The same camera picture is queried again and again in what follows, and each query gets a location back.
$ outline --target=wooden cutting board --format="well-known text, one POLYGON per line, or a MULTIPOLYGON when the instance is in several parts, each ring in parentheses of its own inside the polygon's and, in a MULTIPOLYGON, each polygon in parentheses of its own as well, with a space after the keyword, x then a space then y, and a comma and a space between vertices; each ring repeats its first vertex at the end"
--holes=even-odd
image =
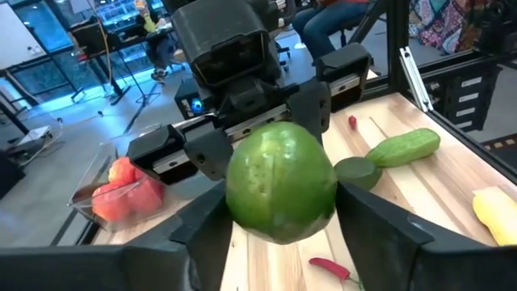
MULTIPOLYGON (((333 164, 350 156, 364 156, 372 147, 412 129, 426 127, 442 138, 435 154, 410 165, 385 170, 372 192, 396 205, 479 242, 495 245, 472 211, 473 192, 500 187, 517 200, 517 187, 457 141, 399 94, 358 103, 331 117, 323 134, 325 150, 333 164), (348 117, 357 118, 352 130, 348 117)), ((168 218, 188 201, 174 201, 153 220, 115 234, 100 231, 95 244, 124 243, 168 218)), ((309 264, 309 259, 331 259, 351 270, 358 279, 336 216, 321 232, 288 246, 277 246, 254 237, 237 225, 233 228, 221 290, 356 291, 351 281, 340 281, 309 264)))

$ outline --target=small green cucumber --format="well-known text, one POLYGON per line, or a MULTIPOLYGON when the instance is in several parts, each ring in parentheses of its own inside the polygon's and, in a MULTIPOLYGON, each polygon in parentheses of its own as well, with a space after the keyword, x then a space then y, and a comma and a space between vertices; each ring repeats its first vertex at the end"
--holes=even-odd
POLYGON ((434 153, 440 137, 430 129, 415 129, 390 137, 371 149, 366 158, 378 167, 399 167, 434 153))

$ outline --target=cucumber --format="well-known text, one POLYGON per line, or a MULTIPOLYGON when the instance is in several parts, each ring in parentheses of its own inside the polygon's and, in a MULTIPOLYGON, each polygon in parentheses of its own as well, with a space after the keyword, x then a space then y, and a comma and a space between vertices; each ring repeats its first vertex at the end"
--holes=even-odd
POLYGON ((439 142, 438 133, 430 129, 415 129, 387 138, 371 149, 366 158, 378 167, 399 167, 434 153, 439 142))
POLYGON ((353 183, 369 191, 374 188, 382 176, 382 170, 375 163, 361 157, 345 158, 334 166, 334 171, 341 183, 353 183))

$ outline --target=chair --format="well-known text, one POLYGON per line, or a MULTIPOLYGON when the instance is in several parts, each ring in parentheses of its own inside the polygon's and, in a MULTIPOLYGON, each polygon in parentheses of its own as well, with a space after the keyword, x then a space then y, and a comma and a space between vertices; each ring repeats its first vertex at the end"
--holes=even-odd
MULTIPOLYGON (((278 41, 275 42, 275 46, 276 46, 276 52, 279 55, 281 53, 287 53, 288 58, 291 58, 290 48, 283 48, 283 47, 281 47, 280 44, 278 43, 278 41)), ((280 66, 282 66, 282 68, 284 69, 285 73, 287 73, 289 71, 289 67, 287 66, 288 63, 286 61, 280 61, 279 64, 280 64, 280 66)))
POLYGON ((351 32, 354 28, 358 27, 361 24, 364 16, 365 15, 361 15, 341 23, 341 27, 339 28, 339 31, 341 32, 341 36, 339 37, 341 40, 341 47, 347 45, 347 36, 345 35, 345 31, 347 30, 351 32))
POLYGON ((350 42, 361 43, 364 37, 372 29, 373 24, 380 18, 382 14, 386 12, 385 1, 383 0, 370 0, 364 15, 354 17, 343 23, 341 23, 339 31, 341 32, 341 47, 347 45, 347 36, 345 31, 351 31, 357 27, 354 35, 350 38, 350 42))

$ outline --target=small red pepper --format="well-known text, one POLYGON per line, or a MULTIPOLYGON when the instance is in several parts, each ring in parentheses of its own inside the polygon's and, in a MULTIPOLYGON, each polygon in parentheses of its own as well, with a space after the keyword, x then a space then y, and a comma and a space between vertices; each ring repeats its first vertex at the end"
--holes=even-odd
POLYGON ((352 129, 355 130, 355 128, 357 127, 357 119, 354 116, 348 117, 348 124, 352 129))
POLYGON ((329 259, 312 258, 309 260, 309 264, 313 264, 318 267, 324 268, 325 270, 336 275, 336 277, 341 280, 346 280, 350 277, 350 271, 348 271, 347 268, 345 268, 339 264, 336 264, 329 259))

